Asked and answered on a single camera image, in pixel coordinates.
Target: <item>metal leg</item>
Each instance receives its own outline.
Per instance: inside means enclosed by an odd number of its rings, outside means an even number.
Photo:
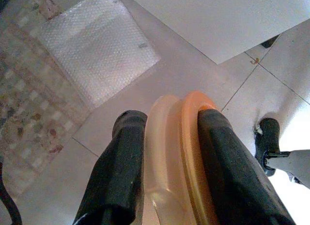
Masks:
[[[268,152],[264,163],[267,167],[286,171],[291,180],[310,188],[310,150]]]

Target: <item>white board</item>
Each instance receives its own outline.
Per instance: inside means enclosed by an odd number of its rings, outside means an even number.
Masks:
[[[310,0],[135,0],[215,63],[310,18]]]

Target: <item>orange plastic ring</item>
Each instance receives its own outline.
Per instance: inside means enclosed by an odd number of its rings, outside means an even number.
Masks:
[[[205,176],[198,137],[197,117],[200,110],[217,109],[203,93],[194,91],[182,105],[182,159],[196,221],[201,225],[218,225],[212,197]]]

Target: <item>dirt spot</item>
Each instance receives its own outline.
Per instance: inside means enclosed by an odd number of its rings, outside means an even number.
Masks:
[[[50,129],[50,130],[49,130],[49,133],[50,133],[54,138],[56,138],[57,133],[56,133],[56,131],[55,131],[54,128],[53,128],[53,129]]]
[[[147,43],[142,43],[138,46],[139,48],[144,48],[144,47],[147,47]]]
[[[21,138],[24,135],[24,128],[18,127],[17,129],[17,135]]]
[[[36,113],[35,115],[31,116],[31,118],[32,118],[33,120],[39,121],[39,120],[41,119],[41,115],[38,114],[38,113]]]
[[[51,20],[57,15],[61,14],[61,9],[52,0],[40,0],[41,3],[38,7],[39,13],[43,15],[46,20]]]
[[[257,64],[258,62],[260,62],[260,59],[259,58],[256,58],[256,60],[253,62],[253,61],[250,61],[251,64]]]
[[[63,145],[58,144],[56,145],[54,149],[50,150],[49,153],[56,153],[56,152],[59,153],[62,149],[63,149]]]
[[[35,133],[39,133],[42,129],[43,129],[43,125],[40,123],[33,126],[33,130]]]
[[[33,139],[33,141],[34,141],[34,143],[40,143],[41,142],[41,138],[40,137],[35,137],[34,139]]]
[[[38,8],[39,8],[39,4],[38,4],[38,3],[35,3],[35,4],[33,5],[32,10],[34,11],[34,10],[36,10],[36,9],[38,9]]]
[[[7,112],[7,118],[10,118],[13,116],[13,114],[15,113],[15,110],[13,108],[10,107],[10,109]]]

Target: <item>bubble wrap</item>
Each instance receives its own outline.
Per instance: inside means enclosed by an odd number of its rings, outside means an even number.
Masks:
[[[159,60],[120,0],[84,0],[44,24],[38,38],[90,109]]]

